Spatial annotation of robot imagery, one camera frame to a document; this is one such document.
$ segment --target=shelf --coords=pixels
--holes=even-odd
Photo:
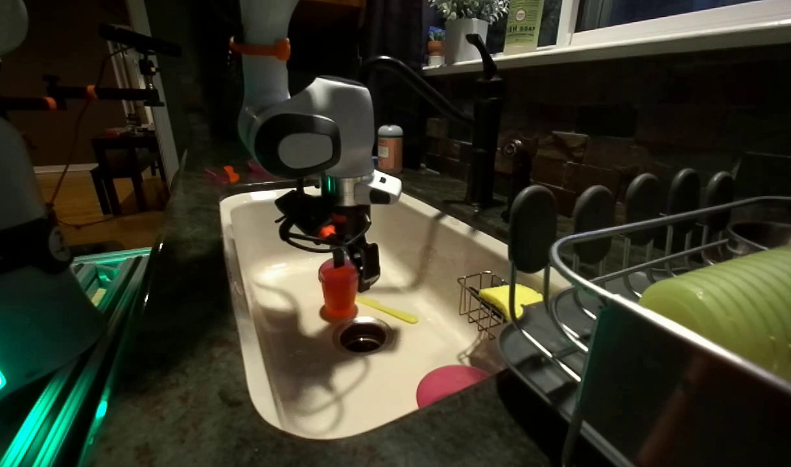
[[[539,46],[521,56],[496,56],[498,70],[524,70],[547,66],[570,66],[592,61],[627,61],[627,57],[662,57],[662,56],[691,56],[691,52],[718,52],[718,50],[748,50],[748,46],[774,46],[791,44],[791,19],[765,19],[734,30],[700,30],[700,31],[669,31],[664,36],[627,39],[635,27],[618,27],[616,35],[589,31],[577,35],[574,44],[565,46]],[[464,76],[481,72],[481,63],[456,63],[423,69],[426,76]]]

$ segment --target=yellow sponge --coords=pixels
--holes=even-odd
[[[496,289],[481,289],[478,299],[489,306],[494,306],[496,311],[504,315],[504,319],[508,323],[508,285],[496,285]],[[528,285],[516,285],[516,319],[524,316],[524,306],[539,303],[542,293],[528,289]]]

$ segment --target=sink drain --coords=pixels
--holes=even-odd
[[[356,316],[337,327],[336,340],[351,354],[373,354],[386,346],[389,327],[377,316]]]

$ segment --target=sink basin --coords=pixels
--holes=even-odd
[[[359,308],[362,319],[386,324],[386,346],[351,354],[337,344],[340,329],[319,316],[316,271],[327,255],[294,250],[279,237],[276,201],[282,192],[222,202],[247,388],[268,423],[302,438],[345,438],[417,411],[416,389],[434,369],[502,369],[494,344],[460,316],[456,279],[507,271],[507,244],[408,196],[371,209],[369,241],[382,250],[382,280]]]

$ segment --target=pink object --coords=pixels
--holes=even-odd
[[[417,408],[428,408],[454,392],[476,388],[478,381],[489,380],[490,375],[473,369],[473,367],[442,367],[428,372],[417,384]]]

